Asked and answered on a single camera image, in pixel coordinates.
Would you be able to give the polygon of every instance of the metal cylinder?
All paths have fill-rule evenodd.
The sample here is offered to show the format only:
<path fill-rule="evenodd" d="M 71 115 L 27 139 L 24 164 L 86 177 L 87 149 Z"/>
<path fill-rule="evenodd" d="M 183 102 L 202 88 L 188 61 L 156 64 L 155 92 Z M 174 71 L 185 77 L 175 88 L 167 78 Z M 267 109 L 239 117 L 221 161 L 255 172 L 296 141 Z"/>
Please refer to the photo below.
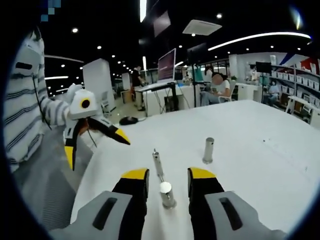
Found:
<path fill-rule="evenodd" d="M 158 177 L 160 177 L 161 181 L 163 182 L 163 176 L 164 176 L 164 170 L 162 169 L 162 165 L 161 165 L 161 161 L 160 161 L 160 155 L 159 153 L 156 151 L 156 149 L 154 149 L 154 152 L 152 153 L 153 156 L 153 161 L 154 161 L 154 165 L 155 165 L 155 170 L 156 170 L 156 174 L 158 175 Z"/>
<path fill-rule="evenodd" d="M 177 202 L 174 199 L 174 192 L 172 185 L 169 182 L 160 183 L 160 195 L 162 199 L 162 205 L 165 209 L 173 209 L 176 207 Z"/>
<path fill-rule="evenodd" d="M 204 156 L 202 158 L 202 161 L 205 164 L 210 164 L 213 162 L 212 154 L 214 151 L 214 143 L 215 143 L 215 140 L 212 137 L 208 137 L 205 140 Z"/>

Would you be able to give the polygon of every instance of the white table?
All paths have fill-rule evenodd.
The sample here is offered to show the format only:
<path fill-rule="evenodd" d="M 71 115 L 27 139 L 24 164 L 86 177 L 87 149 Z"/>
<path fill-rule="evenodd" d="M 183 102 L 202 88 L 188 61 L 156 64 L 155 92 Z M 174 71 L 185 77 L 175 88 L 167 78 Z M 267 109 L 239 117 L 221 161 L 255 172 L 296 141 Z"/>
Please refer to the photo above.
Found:
<path fill-rule="evenodd" d="M 194 108 L 195 97 L 196 105 L 200 106 L 200 87 L 195 86 L 195 97 L 194 97 L 194 86 L 193 85 L 175 85 L 175 92 L 178 99 L 179 110 L 186 110 Z M 172 96 L 172 90 L 165 88 L 157 91 L 146 90 L 143 92 L 143 100 L 145 109 L 148 116 L 159 115 L 166 112 L 165 98 Z"/>
<path fill-rule="evenodd" d="M 320 130 L 320 109 L 300 97 L 288 96 L 288 98 L 289 101 L 288 105 L 286 106 L 285 112 L 287 113 L 290 110 L 290 113 L 294 114 L 296 102 L 302 103 L 303 105 L 311 109 L 310 125 Z"/>
<path fill-rule="evenodd" d="M 235 191 L 253 206 L 270 229 L 289 232 L 300 220 L 320 181 L 320 133 L 298 118 L 250 100 L 155 115 L 122 127 L 131 145 L 102 138 L 78 189 L 71 223 L 78 210 L 126 171 L 150 169 L 143 240 L 193 240 L 188 212 L 187 168 L 208 169 L 225 191 Z M 202 157 L 213 137 L 213 163 Z M 165 179 L 177 206 L 162 207 L 152 152 L 160 153 Z"/>
<path fill-rule="evenodd" d="M 238 100 L 253 100 L 261 103 L 262 99 L 262 86 L 246 84 L 237 82 L 238 86 Z"/>

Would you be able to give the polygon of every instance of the black ceiling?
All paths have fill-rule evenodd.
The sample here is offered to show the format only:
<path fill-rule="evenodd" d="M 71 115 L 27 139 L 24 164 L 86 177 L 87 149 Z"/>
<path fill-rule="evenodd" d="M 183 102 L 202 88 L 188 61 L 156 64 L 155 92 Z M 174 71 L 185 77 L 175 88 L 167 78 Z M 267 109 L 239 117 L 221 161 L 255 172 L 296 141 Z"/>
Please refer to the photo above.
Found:
<path fill-rule="evenodd" d="M 201 43 L 213 47 L 267 32 L 305 33 L 312 36 L 312 44 L 307 45 L 308 39 L 295 36 L 261 37 L 206 51 L 201 61 L 227 58 L 228 52 L 242 54 L 272 51 L 316 57 L 320 55 L 319 28 L 315 21 L 319 18 L 318 13 L 311 4 L 303 4 L 301 1 L 262 0 L 252 3 L 245 0 L 151 0 L 147 6 L 149 12 L 142 23 L 139 4 L 139 0 L 63 0 L 61 8 L 55 9 L 55 15 L 50 15 L 48 22 L 40 24 L 45 54 L 76 59 L 83 63 L 46 58 L 46 77 L 69 76 L 68 81 L 80 83 L 83 81 L 80 67 L 98 58 L 109 61 L 111 73 L 116 77 L 128 71 L 122 67 L 123 61 L 132 69 L 136 64 L 141 65 L 142 56 L 146 56 L 147 67 L 156 68 L 159 57 L 173 48 L 177 48 L 176 61 L 185 61 L 187 49 Z M 299 30 L 296 29 L 291 9 L 297 9 L 303 19 L 304 24 Z M 154 38 L 153 22 L 165 11 L 168 11 L 171 26 Z M 222 14 L 221 19 L 216 18 L 218 13 Z M 222 28 L 210 36 L 192 37 L 182 34 L 192 19 L 213 22 L 222 25 Z M 78 32 L 72 33 L 72 28 L 78 28 Z M 48 84 L 56 84 L 52 89 L 59 89 L 60 82 L 64 80 L 52 80 Z"/>

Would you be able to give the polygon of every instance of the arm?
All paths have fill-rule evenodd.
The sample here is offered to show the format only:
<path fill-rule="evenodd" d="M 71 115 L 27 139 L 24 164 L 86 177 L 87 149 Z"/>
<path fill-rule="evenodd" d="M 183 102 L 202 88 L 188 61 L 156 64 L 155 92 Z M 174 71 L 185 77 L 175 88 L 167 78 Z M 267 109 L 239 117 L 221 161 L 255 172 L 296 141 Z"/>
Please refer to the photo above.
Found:
<path fill-rule="evenodd" d="M 52 101 L 48 98 L 47 85 L 45 80 L 45 54 L 44 54 L 44 43 L 40 40 L 41 48 L 41 62 L 38 72 L 38 97 L 40 102 L 41 110 L 44 114 L 45 119 L 50 125 L 63 126 L 66 124 L 67 115 L 69 113 L 69 105 L 60 100 Z"/>
<path fill-rule="evenodd" d="M 138 79 L 139 79 L 139 81 L 140 81 L 141 84 L 143 84 L 143 83 L 145 82 L 145 80 L 144 80 L 142 77 L 140 77 L 140 76 L 138 76 Z"/>

